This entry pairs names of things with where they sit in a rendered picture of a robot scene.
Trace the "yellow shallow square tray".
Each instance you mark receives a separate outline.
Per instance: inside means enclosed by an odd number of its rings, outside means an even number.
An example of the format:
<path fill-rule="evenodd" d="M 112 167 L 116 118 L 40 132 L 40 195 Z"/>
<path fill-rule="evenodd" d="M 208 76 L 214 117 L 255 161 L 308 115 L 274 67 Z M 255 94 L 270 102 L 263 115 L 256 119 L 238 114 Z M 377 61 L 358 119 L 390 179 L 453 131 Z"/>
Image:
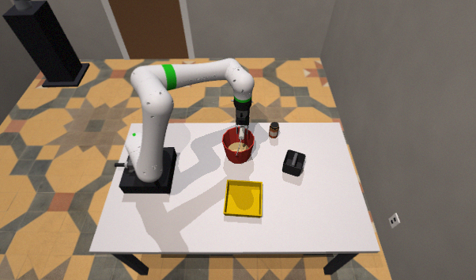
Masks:
<path fill-rule="evenodd" d="M 227 180 L 225 216 L 261 218 L 263 182 Z"/>

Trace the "small spice jar with black lid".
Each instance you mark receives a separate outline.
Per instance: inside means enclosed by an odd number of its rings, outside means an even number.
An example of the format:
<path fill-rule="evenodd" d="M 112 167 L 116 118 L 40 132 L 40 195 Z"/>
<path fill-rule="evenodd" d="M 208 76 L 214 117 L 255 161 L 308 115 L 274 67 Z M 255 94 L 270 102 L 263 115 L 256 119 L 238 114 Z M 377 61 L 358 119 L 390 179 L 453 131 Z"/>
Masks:
<path fill-rule="evenodd" d="M 270 124 L 269 136 L 271 138 L 276 138 L 278 136 L 279 124 L 277 122 L 272 122 Z"/>

